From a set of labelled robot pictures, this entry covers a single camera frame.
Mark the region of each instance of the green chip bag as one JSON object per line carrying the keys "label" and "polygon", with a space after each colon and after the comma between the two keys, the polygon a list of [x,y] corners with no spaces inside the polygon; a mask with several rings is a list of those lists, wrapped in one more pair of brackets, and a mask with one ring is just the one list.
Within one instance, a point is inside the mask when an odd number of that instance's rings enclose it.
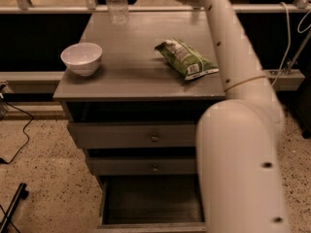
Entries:
{"label": "green chip bag", "polygon": [[155,47],[167,62],[185,81],[193,80],[206,74],[217,73],[217,65],[203,57],[197,50],[181,40],[169,39]]}

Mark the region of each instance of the floor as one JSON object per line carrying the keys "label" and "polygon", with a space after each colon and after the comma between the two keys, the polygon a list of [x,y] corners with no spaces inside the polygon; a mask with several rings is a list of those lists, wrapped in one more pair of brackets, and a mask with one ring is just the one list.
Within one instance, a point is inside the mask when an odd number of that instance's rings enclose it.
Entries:
{"label": "floor", "polygon": [[[25,130],[29,143],[12,164],[0,165],[0,204],[7,209],[18,185],[27,183],[29,196],[19,203],[13,220],[20,232],[82,233],[96,228],[101,191],[67,131],[61,107],[20,108],[35,119]],[[1,157],[10,160],[26,141],[22,128],[28,120],[10,109],[0,121]],[[301,133],[287,113],[278,155],[292,232],[311,233],[311,139]]]}

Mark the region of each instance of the desk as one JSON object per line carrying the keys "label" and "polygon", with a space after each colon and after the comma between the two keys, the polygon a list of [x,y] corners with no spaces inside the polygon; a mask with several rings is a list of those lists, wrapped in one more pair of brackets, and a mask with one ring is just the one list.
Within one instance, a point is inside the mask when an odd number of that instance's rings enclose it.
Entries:
{"label": "desk", "polygon": [[[170,37],[181,38],[216,62],[204,12],[135,11],[120,27],[112,26],[107,14],[95,14],[81,41],[102,47],[100,68],[87,78],[67,70],[54,94],[68,117],[73,140],[103,189],[103,206],[109,207],[102,212],[99,231],[128,232],[125,223],[137,223],[139,232],[163,227],[205,231],[195,177],[195,126],[225,93],[220,74],[186,83],[165,63],[154,47]],[[162,192],[164,183],[174,192]],[[146,194],[170,198],[154,203]],[[172,199],[177,201],[167,206]]]}

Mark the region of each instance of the gray tabletop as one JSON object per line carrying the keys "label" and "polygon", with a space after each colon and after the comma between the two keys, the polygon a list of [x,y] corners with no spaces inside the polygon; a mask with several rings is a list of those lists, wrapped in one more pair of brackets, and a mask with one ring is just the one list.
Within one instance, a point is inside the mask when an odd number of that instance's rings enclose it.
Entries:
{"label": "gray tabletop", "polygon": [[93,14],[81,42],[103,49],[100,68],[90,77],[69,70],[54,94],[56,101],[222,100],[220,74],[191,82],[155,51],[169,38],[179,38],[213,62],[216,56],[201,11],[130,12],[127,25],[114,26],[107,13]]}

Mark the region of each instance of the drawer handle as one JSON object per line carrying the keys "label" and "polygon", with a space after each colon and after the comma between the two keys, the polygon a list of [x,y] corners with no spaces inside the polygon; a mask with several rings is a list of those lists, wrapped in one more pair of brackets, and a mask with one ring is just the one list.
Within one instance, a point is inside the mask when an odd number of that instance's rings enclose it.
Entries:
{"label": "drawer handle", "polygon": [[153,165],[153,171],[157,172],[158,171],[158,166],[157,165]]}
{"label": "drawer handle", "polygon": [[158,135],[157,135],[156,133],[154,133],[154,134],[152,135],[152,141],[153,141],[154,143],[156,143],[156,142],[158,142],[158,140],[159,140]]}

